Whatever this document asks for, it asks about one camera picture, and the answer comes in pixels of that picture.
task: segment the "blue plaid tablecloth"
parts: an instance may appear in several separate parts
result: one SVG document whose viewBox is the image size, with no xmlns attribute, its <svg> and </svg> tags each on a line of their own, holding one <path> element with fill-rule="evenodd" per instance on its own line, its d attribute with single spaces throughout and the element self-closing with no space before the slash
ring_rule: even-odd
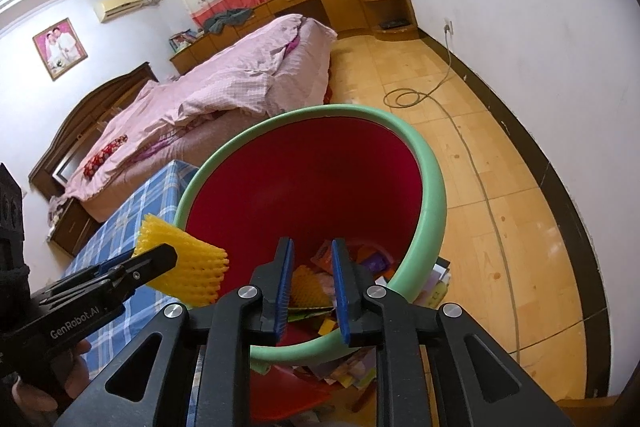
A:
<svg viewBox="0 0 640 427">
<path fill-rule="evenodd" d="M 178 202 L 197 172 L 188 163 L 174 160 L 146 181 L 95 233 L 66 270 L 65 275 L 102 263 L 133 248 L 146 214 L 174 222 Z M 91 377 L 95 377 L 120 350 L 169 302 L 175 301 L 148 286 L 136 290 L 125 303 L 125 312 L 89 337 L 86 354 Z"/>
</svg>

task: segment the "air conditioner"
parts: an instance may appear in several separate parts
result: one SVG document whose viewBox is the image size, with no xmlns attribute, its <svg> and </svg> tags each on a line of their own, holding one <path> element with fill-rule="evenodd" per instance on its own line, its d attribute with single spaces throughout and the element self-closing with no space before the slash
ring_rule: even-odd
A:
<svg viewBox="0 0 640 427">
<path fill-rule="evenodd" d="M 95 14 L 100 22 L 108 22 L 125 13 L 146 6 L 147 0 L 105 0 L 95 6 Z"/>
</svg>

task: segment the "groom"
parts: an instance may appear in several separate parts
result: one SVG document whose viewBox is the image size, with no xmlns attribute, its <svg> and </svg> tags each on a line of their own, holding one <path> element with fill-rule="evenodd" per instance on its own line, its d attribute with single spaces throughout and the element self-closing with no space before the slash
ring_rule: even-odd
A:
<svg viewBox="0 0 640 427">
<path fill-rule="evenodd" d="M 63 55 L 65 55 L 66 60 L 68 60 L 69 64 L 73 64 L 76 60 L 80 59 L 80 53 L 78 52 L 78 47 L 76 46 L 76 40 L 70 33 L 63 33 L 60 31 L 60 28 L 53 28 L 53 35 L 56 38 L 57 44 L 62 50 Z"/>
</svg>

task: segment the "electrical outlet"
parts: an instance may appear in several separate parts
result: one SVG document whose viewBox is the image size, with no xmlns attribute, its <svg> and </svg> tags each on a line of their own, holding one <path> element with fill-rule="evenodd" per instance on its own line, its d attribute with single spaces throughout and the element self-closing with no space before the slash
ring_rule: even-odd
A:
<svg viewBox="0 0 640 427">
<path fill-rule="evenodd" d="M 445 31 L 447 26 L 449 27 L 449 33 L 450 35 L 453 35 L 453 22 L 451 22 L 451 19 L 444 19 L 444 26 L 445 26 Z"/>
</svg>

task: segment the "nightstand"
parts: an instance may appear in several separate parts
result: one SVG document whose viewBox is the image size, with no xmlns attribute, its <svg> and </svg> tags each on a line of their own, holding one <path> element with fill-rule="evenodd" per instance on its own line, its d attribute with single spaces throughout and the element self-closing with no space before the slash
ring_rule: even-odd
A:
<svg viewBox="0 0 640 427">
<path fill-rule="evenodd" d="M 75 257 L 99 228 L 100 223 L 87 213 L 80 201 L 72 198 L 65 203 L 49 240 Z"/>
</svg>

